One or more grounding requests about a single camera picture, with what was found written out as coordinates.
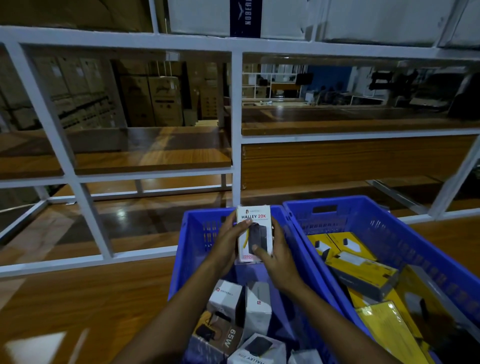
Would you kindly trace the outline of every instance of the blue plastic crate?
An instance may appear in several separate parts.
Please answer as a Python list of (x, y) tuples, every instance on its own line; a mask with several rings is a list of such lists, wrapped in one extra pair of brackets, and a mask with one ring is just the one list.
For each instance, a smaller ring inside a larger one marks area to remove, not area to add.
[(344, 315), (364, 332), (370, 334), (307, 235), (350, 231), (379, 262), (397, 269), (407, 264), (422, 267), (457, 307), (479, 325), (480, 279), (368, 197), (288, 201), (283, 205)]
[[(185, 212), (168, 299), (183, 286), (201, 264), (215, 241), (223, 218), (232, 211), (233, 208), (216, 208)], [(271, 213), (284, 229), (285, 238), (302, 279), (321, 298), (342, 312), (291, 221), (287, 218), (283, 207), (271, 206)], [(310, 326), (304, 314), (273, 286), (263, 264), (236, 265), (225, 276), (225, 279), (241, 285), (245, 285), (249, 281), (268, 282), (273, 311), (268, 336), (285, 342), (288, 350), (315, 348), (324, 363), (335, 363), (323, 340)], [(184, 360), (189, 363), (202, 362), (201, 358), (195, 357), (189, 350), (187, 350)]]

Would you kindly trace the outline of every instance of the wooden shelf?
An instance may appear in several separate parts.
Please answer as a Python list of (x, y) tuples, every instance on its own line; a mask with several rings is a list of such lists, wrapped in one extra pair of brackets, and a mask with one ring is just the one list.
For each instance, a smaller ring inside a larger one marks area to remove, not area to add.
[[(231, 166), (230, 145), (217, 127), (91, 129), (67, 138), (77, 174)], [(62, 174), (43, 131), (0, 134), (0, 179)]]
[(243, 135), (360, 133), (480, 127), (445, 113), (386, 107), (269, 107), (242, 109)]

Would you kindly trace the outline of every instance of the charger image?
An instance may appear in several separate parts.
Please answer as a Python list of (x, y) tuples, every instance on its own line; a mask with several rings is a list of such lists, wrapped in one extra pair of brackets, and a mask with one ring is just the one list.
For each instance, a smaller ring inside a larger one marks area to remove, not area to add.
[(245, 239), (245, 248), (248, 244), (248, 252), (253, 254), (253, 246), (258, 245), (262, 249), (267, 250), (267, 227), (259, 223), (252, 223), (247, 230), (247, 238)]

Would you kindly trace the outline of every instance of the small white box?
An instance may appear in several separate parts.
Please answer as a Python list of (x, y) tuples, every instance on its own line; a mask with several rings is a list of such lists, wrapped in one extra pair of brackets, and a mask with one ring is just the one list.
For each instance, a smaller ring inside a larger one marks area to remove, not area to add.
[(248, 283), (245, 300), (245, 325), (242, 341), (254, 333), (267, 335), (272, 318), (270, 286), (265, 282)]
[(238, 238), (239, 261), (259, 262), (260, 258), (253, 254), (254, 245), (265, 249), (269, 254), (273, 250), (270, 206), (238, 206), (237, 223), (248, 219), (252, 220), (252, 224)]
[(227, 361), (228, 364), (286, 364), (287, 349), (281, 341), (253, 334)]
[(215, 313), (220, 312), (231, 319), (232, 323), (237, 320), (237, 308), (241, 304), (242, 286), (220, 279), (207, 303), (207, 310)]
[(318, 351), (315, 349), (292, 352), (288, 364), (323, 364)]

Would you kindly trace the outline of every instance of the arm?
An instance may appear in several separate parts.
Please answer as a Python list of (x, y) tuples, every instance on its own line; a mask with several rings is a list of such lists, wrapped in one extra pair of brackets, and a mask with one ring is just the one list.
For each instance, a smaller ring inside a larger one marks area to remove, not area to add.
[(215, 284), (233, 265), (238, 236), (251, 224), (250, 220), (245, 220), (233, 227), (235, 217), (234, 211), (220, 228), (207, 258), (158, 316), (120, 351), (112, 364), (180, 361)]
[(400, 363), (302, 281), (282, 228), (276, 220), (272, 219), (272, 223), (275, 228), (272, 256), (258, 246), (253, 251), (264, 262), (275, 287), (302, 308), (335, 357), (345, 364)]

